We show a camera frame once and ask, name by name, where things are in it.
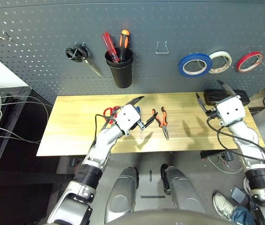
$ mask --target jeans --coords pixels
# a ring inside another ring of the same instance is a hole
[[[240,225],[255,225],[254,217],[248,209],[239,206],[231,215],[231,221]]]

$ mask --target black scissors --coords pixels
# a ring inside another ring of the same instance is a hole
[[[84,61],[99,77],[101,77],[99,70],[88,61],[89,54],[84,46],[76,44],[74,49],[66,48],[66,56],[73,62]]]

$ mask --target sneaker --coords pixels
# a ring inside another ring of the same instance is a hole
[[[230,220],[232,213],[236,206],[233,206],[223,195],[219,192],[213,195],[213,206],[216,212],[226,220]]]

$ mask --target blue tape roll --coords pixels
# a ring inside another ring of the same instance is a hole
[[[197,72],[190,72],[190,71],[185,70],[184,66],[188,62],[194,61],[194,60],[204,62],[205,63],[204,69],[199,70]],[[181,75],[186,76],[186,77],[199,77],[199,76],[203,76],[204,74],[207,74],[212,67],[213,67],[213,62],[208,55],[195,53],[195,54],[188,55],[180,60],[178,64],[178,71],[180,72]]]

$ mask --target pliers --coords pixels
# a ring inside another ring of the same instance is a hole
[[[165,135],[165,138],[167,141],[169,140],[169,134],[167,130],[168,122],[167,122],[167,113],[164,107],[161,108],[162,114],[163,114],[163,120],[160,120],[158,116],[156,116],[155,120],[158,122],[159,127],[162,128],[162,131]],[[154,115],[156,113],[155,109],[152,109],[152,114]]]

